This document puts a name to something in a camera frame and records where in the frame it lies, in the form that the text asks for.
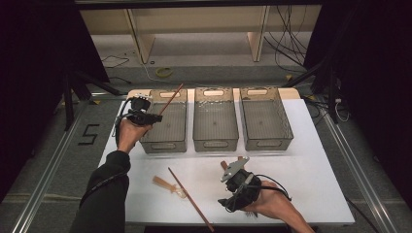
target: hand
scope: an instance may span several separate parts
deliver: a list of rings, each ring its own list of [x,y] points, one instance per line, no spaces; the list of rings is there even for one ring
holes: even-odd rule
[[[153,128],[152,125],[137,125],[124,118],[120,123],[119,145],[118,150],[130,153],[134,145],[139,141],[148,130]]]
[[[261,185],[277,187],[275,183],[268,181],[262,181]],[[299,233],[314,232],[291,201],[276,190],[262,189],[257,201],[245,207],[242,211],[256,212],[264,216],[278,218]]]

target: small wooden piece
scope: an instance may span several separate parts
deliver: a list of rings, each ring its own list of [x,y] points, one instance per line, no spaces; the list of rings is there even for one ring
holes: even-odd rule
[[[194,208],[197,210],[197,212],[200,214],[202,219],[205,221],[206,225],[209,227],[210,231],[215,232],[215,229],[213,228],[212,224],[209,223],[209,221],[206,219],[206,216],[202,214],[200,209],[197,207],[196,203],[194,203],[193,199],[191,199],[190,195],[188,194],[188,191],[182,186],[182,184],[179,182],[178,178],[175,176],[175,174],[172,172],[170,168],[168,168],[172,176],[175,178],[176,182],[179,184],[179,186],[182,188],[183,192],[185,195],[188,197],[190,200],[191,204],[194,206]]]

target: black cable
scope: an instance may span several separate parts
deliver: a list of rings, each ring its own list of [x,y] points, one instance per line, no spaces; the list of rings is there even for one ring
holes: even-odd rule
[[[263,37],[263,38],[264,38],[264,40],[269,44],[269,46],[270,46],[272,49],[274,49],[275,51],[281,53],[283,56],[287,57],[288,59],[290,59],[290,60],[293,61],[294,63],[296,63],[296,64],[298,64],[299,66],[301,66],[301,67],[304,68],[304,66],[303,66],[299,61],[296,61],[295,59],[293,59],[291,56],[287,55],[287,54],[284,53],[283,51],[279,50],[278,48],[275,48],[275,46],[273,46],[273,45],[266,39],[266,37]]]
[[[345,196],[345,200],[353,207],[355,210],[357,210],[361,216],[367,221],[367,223],[372,227],[373,231],[376,233],[379,233],[378,228],[372,223],[372,221],[347,197]]]
[[[290,29],[288,30],[288,24],[290,24],[290,22],[288,21],[288,24],[285,23],[285,20],[284,20],[284,18],[282,17],[282,14],[281,14],[281,12],[280,12],[280,10],[279,10],[279,6],[276,6],[276,8],[277,8],[278,13],[279,13],[279,16],[280,16],[280,18],[281,18],[281,20],[282,20],[282,22],[283,22],[283,24],[284,24],[285,31],[288,31],[288,33],[289,33],[289,35],[290,35],[290,37],[291,37],[291,42],[297,41],[304,49],[307,50],[307,48],[306,48],[305,46],[303,46],[302,43],[300,43],[300,41],[296,38],[296,36],[294,36],[294,34],[292,33],[292,31],[291,31]],[[289,14],[289,20],[290,20],[291,13],[292,13],[291,5],[289,5],[289,7],[287,8],[287,11],[290,13],[290,14]]]
[[[269,35],[270,35],[270,37],[272,38],[272,40],[274,40],[276,43],[278,43],[279,46],[281,46],[283,49],[289,50],[289,51],[291,51],[291,52],[295,52],[295,50],[292,50],[292,49],[290,49],[290,48],[282,45],[278,40],[276,40],[276,38],[272,35],[271,32],[269,32]]]
[[[257,177],[265,177],[265,178],[271,180],[272,182],[276,183],[277,185],[279,185],[279,186],[285,191],[285,193],[284,193],[284,194],[286,194],[285,196],[286,196],[290,201],[292,200],[292,199],[290,198],[288,192],[286,191],[286,189],[285,189],[280,183],[276,182],[276,181],[273,180],[272,178],[270,178],[270,177],[268,177],[268,176],[265,176],[265,175],[256,175],[256,176],[257,176]]]

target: gray floor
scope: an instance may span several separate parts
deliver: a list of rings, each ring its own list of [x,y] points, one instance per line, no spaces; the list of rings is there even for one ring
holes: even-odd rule
[[[310,33],[300,33],[299,39],[307,44]],[[247,85],[276,85],[286,81],[286,75],[298,76],[298,72],[287,72],[277,65],[274,50],[264,44],[260,62],[253,62],[247,37],[244,33],[220,34],[180,34],[158,35],[154,42],[150,62],[145,67],[139,65],[134,53],[131,38],[127,36],[93,37],[100,56],[109,55],[126,57],[129,60],[116,68],[107,68],[110,77],[119,77],[131,81],[126,83],[112,79],[111,85],[128,91],[135,88],[176,87],[177,83],[189,83],[187,88],[200,85],[228,85],[233,87]],[[124,59],[108,58],[103,63],[107,67],[116,66]],[[285,57],[279,57],[279,64],[286,68],[302,69]],[[155,75],[158,67],[171,67],[173,74],[169,78]],[[300,83],[296,89],[301,95],[310,95],[309,84]],[[104,92],[90,86],[93,92]],[[120,99],[97,98],[98,104],[90,102],[84,111],[77,130],[68,145],[67,151],[58,166],[36,215],[31,221],[28,232],[67,232],[76,214],[79,200],[83,195],[89,174],[96,168],[102,156],[114,118],[120,107]],[[312,116],[318,112],[308,106]],[[9,195],[0,205],[0,232],[12,232],[29,195],[41,179],[60,139],[65,125],[64,106],[56,108],[42,143],[36,148],[36,155],[29,159],[17,178]],[[358,187],[346,161],[327,127],[323,115],[313,118],[326,154],[344,195],[354,202],[372,222],[378,226],[360,188]],[[79,143],[91,142],[83,133],[88,124],[88,133],[96,134],[93,145],[81,146]],[[373,159],[373,152],[365,142],[356,122],[339,121],[349,145],[353,149],[360,165],[388,210],[398,232],[412,232],[412,214],[402,198],[396,192],[391,181],[380,164]],[[353,210],[356,223],[350,226],[320,226],[322,232],[373,232],[363,217]],[[126,224],[126,232],[143,232],[144,226]]]

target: electrical wire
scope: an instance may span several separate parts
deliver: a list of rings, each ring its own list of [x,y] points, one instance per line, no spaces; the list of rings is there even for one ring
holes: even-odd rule
[[[303,25],[303,22],[304,22],[304,20],[305,20],[305,16],[306,16],[306,7],[305,7],[305,13],[304,13],[304,17],[303,17],[303,20],[302,20],[302,22],[300,23],[300,25],[299,25],[299,31],[296,33],[296,34],[298,34],[299,32],[300,32],[300,29],[301,29],[301,27],[302,27],[302,25]],[[280,16],[280,18],[281,18],[281,20],[282,20],[282,22],[283,22],[283,28],[284,28],[284,30],[283,30],[283,33],[282,33],[282,36],[281,36],[281,39],[278,41],[278,40],[276,40],[275,39],[275,37],[269,32],[269,35],[272,37],[272,39],[276,42],[276,44],[277,44],[277,46],[274,46],[272,43],[270,43],[269,42],[269,40],[266,38],[266,37],[263,37],[264,38],[264,40],[269,44],[269,46],[272,48],[272,49],[274,49],[275,50],[275,62],[276,62],[276,65],[278,66],[278,67],[280,67],[281,69],[283,69],[283,70],[285,70],[285,71],[289,71],[289,72],[298,72],[298,73],[304,73],[304,72],[301,72],[301,71],[295,71],[295,70],[290,70],[290,69],[287,69],[287,68],[285,68],[285,67],[283,67],[283,66],[281,66],[280,65],[280,62],[279,62],[279,58],[278,58],[278,52],[280,53],[280,54],[282,54],[282,55],[284,55],[285,57],[287,57],[288,59],[290,59],[291,61],[293,61],[294,63],[296,63],[297,65],[299,65],[299,66],[301,66],[301,67],[303,67],[303,64],[302,64],[302,62],[301,62],[301,60],[300,59],[304,59],[304,57],[305,57],[305,53],[304,52],[302,52],[301,50],[300,50],[300,48],[305,48],[301,43],[300,43],[300,41],[296,38],[296,36],[292,33],[292,23],[291,23],[291,16],[292,16],[292,6],[291,5],[289,5],[288,7],[287,7],[287,10],[285,11],[285,15],[283,16],[282,15],[282,13],[280,12],[280,9],[279,9],[279,7],[277,7],[277,10],[278,10],[278,13],[279,13],[279,16]],[[290,35],[290,45],[289,45],[289,47],[292,47],[292,48],[289,48],[289,47],[287,47],[287,46],[285,46],[285,45],[282,45],[282,41],[285,39],[285,43],[287,42],[287,39],[286,39],[286,35],[287,34],[289,34]],[[283,52],[283,50],[288,50],[288,51],[290,51],[290,52],[292,52],[293,54],[294,54],[294,57],[295,58],[292,58],[292,57],[290,57],[289,55],[287,55],[285,52]]]

